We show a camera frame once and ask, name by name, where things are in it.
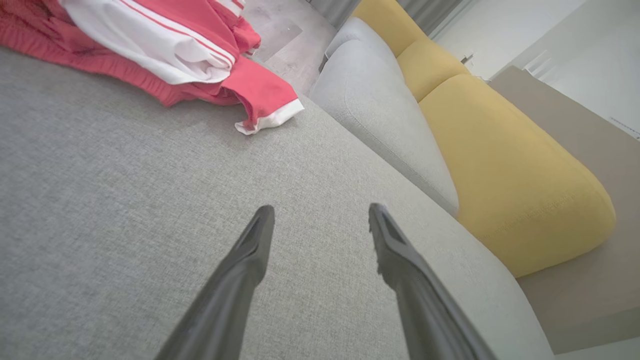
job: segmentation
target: gray cushion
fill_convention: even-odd
[[[359,40],[371,48],[371,53],[374,56],[379,57],[387,64],[389,69],[404,80],[400,65],[396,61],[391,49],[382,38],[367,25],[366,22],[360,20],[357,17],[349,18],[344,25],[338,30],[329,46],[326,48],[324,55],[327,58],[331,58],[333,53],[345,42],[350,40]]]
[[[241,106],[162,107],[0,48],[0,359],[152,359],[263,204],[269,267],[241,359],[407,357],[376,273],[385,203],[502,359],[551,359],[509,271],[314,103],[253,136]]]
[[[371,50],[343,44],[309,97],[451,215],[458,194],[418,103]]]

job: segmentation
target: beige panel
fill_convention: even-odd
[[[518,279],[554,352],[638,336],[640,321],[622,314],[640,313],[640,142],[515,67],[491,87],[587,166],[616,208],[602,246]]]

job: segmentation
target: floor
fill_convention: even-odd
[[[262,37],[254,56],[308,95],[335,28],[306,0],[247,0],[242,15]]]

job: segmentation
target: yellow cushion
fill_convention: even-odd
[[[397,57],[397,61],[404,82],[416,101],[424,99],[446,79],[469,74],[460,61],[429,38],[414,41]]]
[[[409,45],[427,35],[396,0],[362,0],[351,16],[367,23],[398,57]]]
[[[458,191],[458,221],[515,277],[588,252],[613,231],[598,179],[481,80],[454,76],[420,108]]]

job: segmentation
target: gray curtain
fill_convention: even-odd
[[[462,0],[397,0],[425,34],[430,34]],[[360,0],[310,0],[331,25],[340,28]]]

